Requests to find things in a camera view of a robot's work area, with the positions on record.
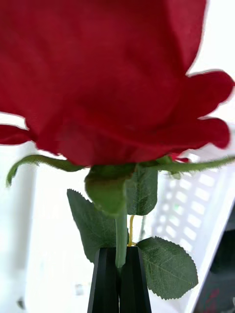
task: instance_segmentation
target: rose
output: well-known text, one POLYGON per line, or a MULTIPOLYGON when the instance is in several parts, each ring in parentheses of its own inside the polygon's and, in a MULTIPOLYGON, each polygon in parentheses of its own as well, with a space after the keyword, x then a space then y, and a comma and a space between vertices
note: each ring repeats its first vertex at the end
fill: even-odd
POLYGON ((36 142, 80 165, 147 161, 207 143, 225 148, 222 120, 203 118, 234 82, 187 75, 205 0, 1 1, 0 143, 36 142))

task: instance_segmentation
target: green leaf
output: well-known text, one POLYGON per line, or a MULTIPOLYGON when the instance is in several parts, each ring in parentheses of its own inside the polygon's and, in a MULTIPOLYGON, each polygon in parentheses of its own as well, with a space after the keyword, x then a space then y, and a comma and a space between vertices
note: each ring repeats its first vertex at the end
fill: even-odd
POLYGON ((126 182, 127 213, 146 215, 157 203, 158 172, 151 168, 136 167, 131 180, 126 182))
POLYGON ((97 211, 94 204, 83 198, 79 192, 68 189, 67 196, 86 257, 94 262, 99 248, 116 246, 115 220, 97 211))
POLYGON ((223 165, 233 163, 235 161, 235 156, 228 156, 222 159, 209 161, 209 162, 199 162, 199 163, 178 163, 172 162, 170 164, 159 164, 157 161, 141 163, 142 166, 151 167, 157 171, 169 171, 169 172, 197 172, 204 171, 211 168, 218 168, 223 165))
POLYGON ((197 269, 182 247, 160 237, 140 241, 148 288, 163 299, 178 299, 198 284, 197 269))
POLYGON ((44 163, 46 165, 55 167, 57 169, 66 171, 66 172, 76 172, 84 168, 84 166, 74 165, 68 160, 59 160, 47 156, 42 155, 30 155, 25 156, 20 161, 16 162, 12 168, 10 169, 7 178, 6 178, 6 186, 10 186, 12 183, 12 179, 15 177, 18 167, 23 164, 35 164, 39 165, 40 163, 44 163))
POLYGON ((131 178, 135 164, 96 165, 85 178, 86 192, 95 207, 116 218, 126 205, 125 182, 131 178))

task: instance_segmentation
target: flower stem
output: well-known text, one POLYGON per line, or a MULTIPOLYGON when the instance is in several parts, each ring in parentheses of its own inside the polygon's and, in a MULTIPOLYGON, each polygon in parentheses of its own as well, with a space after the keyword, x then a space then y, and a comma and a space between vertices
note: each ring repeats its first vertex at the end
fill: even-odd
POLYGON ((121 268, 126 262, 127 246, 127 210, 126 207, 115 219, 116 222, 116 260, 115 265, 121 268))

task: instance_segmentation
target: white plastic basket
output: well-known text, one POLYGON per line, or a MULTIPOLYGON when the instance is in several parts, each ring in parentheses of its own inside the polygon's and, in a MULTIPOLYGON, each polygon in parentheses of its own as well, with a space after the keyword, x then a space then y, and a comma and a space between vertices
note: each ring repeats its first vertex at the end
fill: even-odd
MULTIPOLYGON (((234 148, 233 136, 226 152, 232 154, 234 148)), ((224 152, 212 146, 188 153, 193 161, 215 159, 222 155, 224 152)), ((159 200, 147 219, 145 236, 160 236, 187 250, 196 263, 199 284, 178 300, 165 301, 150 294, 153 313, 193 311, 234 203, 234 186, 234 164, 183 175, 181 180, 160 176, 159 200)))

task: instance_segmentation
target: serrated leaf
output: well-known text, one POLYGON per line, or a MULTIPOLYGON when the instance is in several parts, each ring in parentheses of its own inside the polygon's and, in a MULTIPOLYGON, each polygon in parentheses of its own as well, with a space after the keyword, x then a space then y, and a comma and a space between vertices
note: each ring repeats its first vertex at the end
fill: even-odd
POLYGON ((115 220, 97 211, 94 204, 79 192, 68 189, 67 196, 86 257, 94 262, 95 253, 99 248, 116 246, 115 220))
POLYGON ((126 183, 127 213, 146 215, 157 203, 158 172, 150 168, 136 167, 131 180, 126 183))
POLYGON ((140 241, 147 285, 163 299, 178 299, 198 284, 192 258, 182 247, 160 237, 140 241))

